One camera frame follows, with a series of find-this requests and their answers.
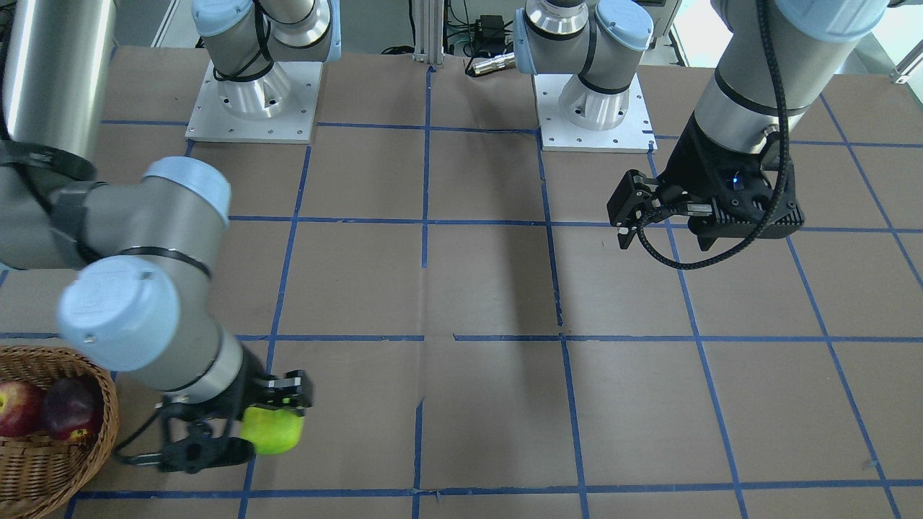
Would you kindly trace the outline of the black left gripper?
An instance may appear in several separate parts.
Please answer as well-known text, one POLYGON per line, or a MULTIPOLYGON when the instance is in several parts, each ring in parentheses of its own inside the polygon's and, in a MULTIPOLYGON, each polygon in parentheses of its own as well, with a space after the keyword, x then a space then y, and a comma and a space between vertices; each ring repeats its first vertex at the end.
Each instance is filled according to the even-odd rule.
POLYGON ((745 239, 774 196, 767 173, 779 169, 780 133, 776 125, 770 128, 768 144, 755 154, 745 154, 719 146, 692 116, 660 179, 640 170, 626 171, 607 201, 620 249, 629 249, 646 213, 660 213, 650 220, 659 223, 667 217, 660 207, 684 203, 711 207, 708 216, 689 218, 689 229, 702 251, 718 239, 745 239))

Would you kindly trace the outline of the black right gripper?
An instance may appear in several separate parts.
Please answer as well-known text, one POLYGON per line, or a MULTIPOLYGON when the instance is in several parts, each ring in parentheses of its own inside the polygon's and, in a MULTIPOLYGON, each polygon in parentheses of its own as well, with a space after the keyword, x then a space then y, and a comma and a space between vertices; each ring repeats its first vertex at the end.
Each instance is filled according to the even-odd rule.
POLYGON ((217 397, 198 404, 164 400, 158 470, 195 475, 248 463, 256 456, 256 447, 233 431, 243 420, 245 407, 256 402, 256 407, 300 417, 313 407, 314 384, 304 369, 260 380, 264 375, 262 361, 247 352, 237 377, 217 397))

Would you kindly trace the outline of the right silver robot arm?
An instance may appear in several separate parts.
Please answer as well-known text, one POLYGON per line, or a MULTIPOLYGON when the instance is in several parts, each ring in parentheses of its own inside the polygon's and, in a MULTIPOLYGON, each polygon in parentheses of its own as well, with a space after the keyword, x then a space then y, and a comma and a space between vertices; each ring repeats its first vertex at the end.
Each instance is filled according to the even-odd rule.
POLYGON ((302 438, 314 387, 269 374, 208 313, 231 187, 186 156, 138 184, 97 180, 95 133, 113 49, 115 1, 19 1, 2 60, 2 267, 79 271, 61 296, 59 335, 162 402, 162 446, 132 466, 195 474, 277 456, 302 438))

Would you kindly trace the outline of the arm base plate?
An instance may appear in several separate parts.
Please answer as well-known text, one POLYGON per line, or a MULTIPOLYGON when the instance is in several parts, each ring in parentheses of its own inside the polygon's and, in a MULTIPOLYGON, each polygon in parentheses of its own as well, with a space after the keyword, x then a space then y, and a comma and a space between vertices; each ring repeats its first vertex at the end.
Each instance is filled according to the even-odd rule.
POLYGON ((646 154, 655 131, 637 75, 616 94, 591 91, 574 74, 533 78, 544 150, 646 154))
POLYGON ((218 81, 209 65, 185 137, 195 142, 310 144, 323 63, 276 62, 263 78, 218 81))

